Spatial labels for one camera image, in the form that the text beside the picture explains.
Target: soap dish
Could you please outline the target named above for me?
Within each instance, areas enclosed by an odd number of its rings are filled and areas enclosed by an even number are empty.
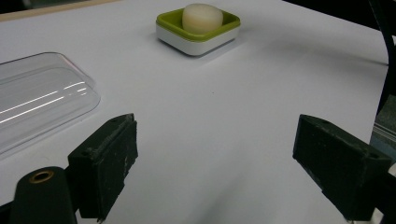
[[[220,28],[203,35],[187,32],[182,26],[183,9],[165,12],[157,17],[156,33],[159,39],[181,50],[199,56],[233,39],[239,33],[241,21],[229,12],[223,11],[223,24]]]

